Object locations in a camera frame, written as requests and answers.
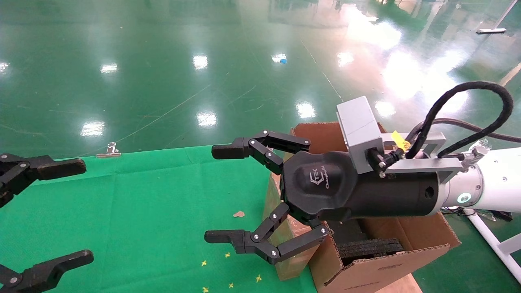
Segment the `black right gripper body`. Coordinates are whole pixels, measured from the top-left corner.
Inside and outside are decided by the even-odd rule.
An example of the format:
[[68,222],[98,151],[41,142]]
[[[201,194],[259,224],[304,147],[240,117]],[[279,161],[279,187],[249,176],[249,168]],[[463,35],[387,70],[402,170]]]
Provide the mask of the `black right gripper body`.
[[358,174],[348,152],[300,151],[282,167],[283,201],[302,223],[427,216],[436,212],[439,182],[434,172]]

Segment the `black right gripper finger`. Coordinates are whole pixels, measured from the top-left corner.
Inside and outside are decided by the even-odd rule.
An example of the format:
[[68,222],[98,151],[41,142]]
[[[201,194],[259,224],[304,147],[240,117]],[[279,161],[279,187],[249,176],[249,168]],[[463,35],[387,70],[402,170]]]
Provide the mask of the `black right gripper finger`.
[[246,230],[209,230],[205,232],[207,243],[229,243],[237,254],[256,254],[271,265],[285,261],[313,248],[328,235],[328,228],[318,220],[311,221],[311,231],[272,245],[268,239],[290,215],[286,203],[280,203],[254,232]]
[[309,151],[310,146],[310,139],[263,130],[253,136],[238,137],[231,144],[213,145],[212,157],[216,160],[252,157],[273,174],[281,175],[284,160],[275,154],[275,150],[296,154]]

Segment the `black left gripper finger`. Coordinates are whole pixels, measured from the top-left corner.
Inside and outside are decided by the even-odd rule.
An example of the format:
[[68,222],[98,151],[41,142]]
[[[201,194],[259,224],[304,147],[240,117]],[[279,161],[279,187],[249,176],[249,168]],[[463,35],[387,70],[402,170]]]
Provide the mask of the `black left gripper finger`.
[[35,181],[54,180],[84,174],[86,164],[80,158],[54,161],[50,156],[20,157],[2,153],[0,156],[0,207],[19,195]]
[[72,254],[54,258],[33,265],[18,273],[0,266],[0,283],[2,293],[43,293],[57,287],[61,277],[67,271],[89,265],[94,261],[91,250],[81,250]]

